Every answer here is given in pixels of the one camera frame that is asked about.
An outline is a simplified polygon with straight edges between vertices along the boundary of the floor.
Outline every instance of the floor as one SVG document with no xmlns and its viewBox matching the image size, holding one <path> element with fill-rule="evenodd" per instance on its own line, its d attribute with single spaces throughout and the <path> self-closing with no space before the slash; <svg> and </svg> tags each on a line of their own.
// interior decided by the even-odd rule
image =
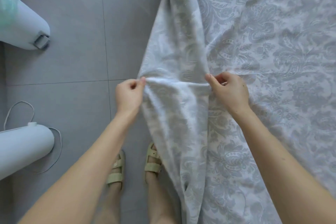
<svg viewBox="0 0 336 224">
<path fill-rule="evenodd" d="M 31 103 L 34 121 L 61 131 L 63 150 L 50 171 L 35 175 L 21 170 L 13 175 L 16 220 L 92 145 L 113 118 L 115 86 L 137 77 L 160 2 L 21 1 L 48 22 L 51 44 L 44 52 L 5 45 L 8 107 L 19 100 Z M 25 125 L 30 116 L 28 107 L 17 106 L 8 128 Z M 30 169 L 42 170 L 52 163 L 60 150 L 58 135 L 55 137 L 53 152 Z M 127 166 L 122 223 L 148 223 L 142 175 L 150 141 L 140 115 L 123 146 Z"/>
</svg>

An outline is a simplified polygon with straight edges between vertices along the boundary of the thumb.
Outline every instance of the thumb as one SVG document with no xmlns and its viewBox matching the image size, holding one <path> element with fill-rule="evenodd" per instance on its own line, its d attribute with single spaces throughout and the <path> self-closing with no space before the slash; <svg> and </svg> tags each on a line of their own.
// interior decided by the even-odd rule
<svg viewBox="0 0 336 224">
<path fill-rule="evenodd" d="M 137 85 L 136 85 L 136 90 L 139 91 L 143 91 L 146 85 L 146 78 L 145 77 L 141 77 L 140 80 L 138 81 Z"/>
<path fill-rule="evenodd" d="M 212 74 L 206 74 L 205 79 L 210 84 L 213 90 L 216 90 L 219 87 L 221 87 L 221 84 L 217 81 L 217 79 Z"/>
</svg>

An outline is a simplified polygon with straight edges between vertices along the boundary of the white cylinder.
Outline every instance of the white cylinder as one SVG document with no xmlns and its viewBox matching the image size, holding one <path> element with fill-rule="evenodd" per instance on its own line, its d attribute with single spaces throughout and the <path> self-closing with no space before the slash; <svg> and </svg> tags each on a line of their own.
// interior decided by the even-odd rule
<svg viewBox="0 0 336 224">
<path fill-rule="evenodd" d="M 53 146 L 51 130 L 36 122 L 0 132 L 0 180 L 44 157 Z"/>
<path fill-rule="evenodd" d="M 17 15 L 7 27 L 0 29 L 0 41 L 26 49 L 37 49 L 34 42 L 40 35 L 50 36 L 48 23 L 18 0 Z"/>
</svg>

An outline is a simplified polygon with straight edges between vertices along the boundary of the sandal strap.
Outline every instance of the sandal strap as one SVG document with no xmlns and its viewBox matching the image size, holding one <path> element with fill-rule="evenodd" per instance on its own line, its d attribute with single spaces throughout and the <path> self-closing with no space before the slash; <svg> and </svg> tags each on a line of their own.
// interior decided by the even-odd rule
<svg viewBox="0 0 336 224">
<path fill-rule="evenodd" d="M 121 173 L 113 173 L 107 177 L 106 183 L 111 184 L 114 182 L 122 182 L 122 181 L 123 181 L 123 175 Z"/>
<path fill-rule="evenodd" d="M 147 163 L 145 165 L 145 171 L 150 171 L 150 172 L 154 172 L 154 173 L 159 173 L 161 172 L 161 165 L 157 164 L 157 163 Z"/>
<path fill-rule="evenodd" d="M 118 160 L 116 160 L 116 161 L 113 163 L 112 169 L 114 169 L 114 168 L 118 168 L 118 167 L 122 167 L 122 165 L 123 165 L 122 160 L 121 160 L 121 159 L 118 159 Z"/>
<path fill-rule="evenodd" d="M 151 156 L 153 158 L 161 159 L 158 152 L 156 150 L 153 150 L 153 149 L 150 149 L 150 148 L 147 151 L 147 156 Z"/>
</svg>

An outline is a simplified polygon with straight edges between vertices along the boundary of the bed sheet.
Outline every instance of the bed sheet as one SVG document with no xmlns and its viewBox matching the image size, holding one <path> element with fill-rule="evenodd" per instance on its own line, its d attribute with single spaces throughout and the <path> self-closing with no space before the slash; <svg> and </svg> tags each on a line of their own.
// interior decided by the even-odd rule
<svg viewBox="0 0 336 224">
<path fill-rule="evenodd" d="M 162 0 L 139 76 L 143 112 L 188 223 L 281 223 L 241 129 L 205 73 L 336 197 L 336 0 Z"/>
</svg>

